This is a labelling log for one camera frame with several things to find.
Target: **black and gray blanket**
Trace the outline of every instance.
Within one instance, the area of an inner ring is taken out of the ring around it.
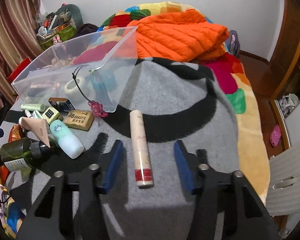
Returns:
[[[18,100],[1,128],[8,141],[13,124],[24,116]],[[139,189],[135,182],[129,112],[143,113],[154,187]],[[20,207],[27,210],[55,171],[72,173],[95,163],[120,139],[126,149],[114,188],[101,196],[110,238],[146,240],[187,237],[193,217],[194,197],[181,188],[173,144],[182,139],[191,153],[206,153],[215,170],[239,169],[237,121],[232,106],[208,67],[162,58],[138,60],[117,110],[104,119],[95,118],[89,131],[74,130],[85,147],[70,159],[61,150],[51,156],[28,181],[13,172],[7,188]],[[74,194],[74,217],[78,195]]]

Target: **orange puffer jacket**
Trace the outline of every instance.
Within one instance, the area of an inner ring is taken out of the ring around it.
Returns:
[[[138,58],[164,57],[177,62],[214,59],[225,53],[226,27],[207,22],[195,9],[135,20]]]

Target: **clear container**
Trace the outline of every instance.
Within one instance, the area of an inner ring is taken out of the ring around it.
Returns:
[[[75,109],[90,110],[89,100],[114,112],[137,61],[136,27],[90,33],[53,45],[12,82],[25,103],[49,106],[50,97],[68,98]]]

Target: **beige squeeze tube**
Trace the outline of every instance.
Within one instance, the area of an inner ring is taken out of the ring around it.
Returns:
[[[32,131],[37,138],[50,148],[48,122],[45,119],[21,117],[19,124],[26,130]]]
[[[145,125],[139,110],[130,112],[130,130],[134,155],[134,172],[138,187],[153,185],[152,170],[149,160]]]

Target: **silver screw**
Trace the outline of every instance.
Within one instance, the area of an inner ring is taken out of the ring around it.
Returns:
[[[54,175],[55,177],[57,177],[57,178],[62,177],[63,174],[64,174],[63,171],[56,171],[55,173],[53,173],[53,175]]]
[[[235,171],[233,173],[237,178],[242,178],[243,177],[243,173],[241,171]]]
[[[100,168],[100,166],[96,163],[89,165],[89,169],[92,170],[92,171],[95,171],[99,168]]]
[[[199,164],[199,169],[202,170],[202,171],[206,171],[209,169],[209,165],[208,164]]]

